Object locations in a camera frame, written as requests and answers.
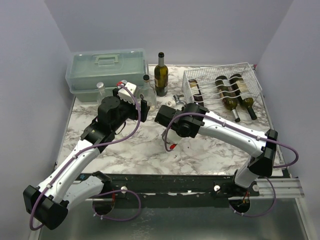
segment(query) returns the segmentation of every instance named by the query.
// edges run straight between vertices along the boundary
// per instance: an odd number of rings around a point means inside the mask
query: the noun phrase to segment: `white wire basket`
[[[222,99],[226,98],[226,96],[221,97],[222,94],[218,92],[215,80],[219,76],[226,76],[227,79],[223,80],[223,84],[228,87],[228,91],[226,92],[231,93],[231,96],[228,96],[228,98],[237,98],[235,94],[236,90],[231,88],[233,84],[229,82],[230,77],[234,74],[240,74],[244,82],[240,83],[242,85],[240,96],[242,96],[242,98],[251,97],[253,100],[256,100],[256,98],[260,95],[262,88],[249,63],[244,62],[184,71],[182,90],[185,101],[187,104],[203,103],[205,107],[208,107],[207,105],[215,105],[214,107],[210,107],[210,110],[223,108]],[[201,96],[203,101],[195,100],[193,95],[194,93],[190,87],[191,80],[196,80],[201,92],[199,97]]]

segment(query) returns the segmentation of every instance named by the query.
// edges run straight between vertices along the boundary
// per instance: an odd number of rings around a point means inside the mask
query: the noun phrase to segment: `gray wall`
[[[145,48],[170,64],[258,63],[292,0],[45,0],[70,50]]]
[[[320,1],[294,0],[257,66],[280,140],[295,146],[299,176],[320,237]],[[293,159],[288,151],[285,159]]]
[[[54,167],[72,96],[70,51],[42,0],[1,1],[0,239],[29,235],[23,190]]]

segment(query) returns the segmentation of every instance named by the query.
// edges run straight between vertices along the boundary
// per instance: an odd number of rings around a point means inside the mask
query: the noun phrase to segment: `marble surface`
[[[150,78],[153,80],[155,66],[149,66]],[[185,70],[195,67],[169,66],[168,94],[157,98],[158,108],[173,94],[182,94],[182,79]],[[211,109],[228,120],[233,120],[232,114],[218,107]],[[270,128],[268,117],[261,97],[254,104],[258,117],[252,121],[245,109],[237,108],[242,126],[266,132]],[[64,137],[57,165],[59,166],[80,139],[83,130],[97,115],[98,104],[95,102],[83,103],[75,99],[73,110]],[[174,151],[166,152],[161,134],[164,127],[155,123],[158,110],[148,115],[147,121],[141,123],[138,131],[128,140],[108,146],[101,155],[93,160],[83,173],[102,171],[106,174],[173,174],[173,175],[233,175],[235,170],[248,159],[244,151],[215,138],[196,136],[185,138],[176,146]],[[136,122],[128,120],[124,130],[116,136],[121,139],[128,135]],[[277,154],[275,164],[279,164]],[[273,170],[274,176],[282,176],[280,169]]]

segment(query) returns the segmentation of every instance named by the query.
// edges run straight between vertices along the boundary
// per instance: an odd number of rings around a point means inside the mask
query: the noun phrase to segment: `plastic storage box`
[[[121,80],[138,87],[149,73],[145,50],[124,49],[99,52],[75,52],[68,64],[65,79],[70,92],[81,102],[97,100],[97,83],[102,82],[108,95]]]

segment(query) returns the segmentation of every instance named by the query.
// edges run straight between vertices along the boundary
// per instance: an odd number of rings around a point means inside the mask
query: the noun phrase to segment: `gray floor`
[[[250,213],[260,213],[270,200],[252,200]],[[228,208],[143,209],[130,222],[93,217],[92,203],[73,209],[57,229],[43,228],[40,240],[306,240],[294,199],[278,199],[263,217],[235,215]],[[129,217],[134,209],[115,209],[111,215]]]

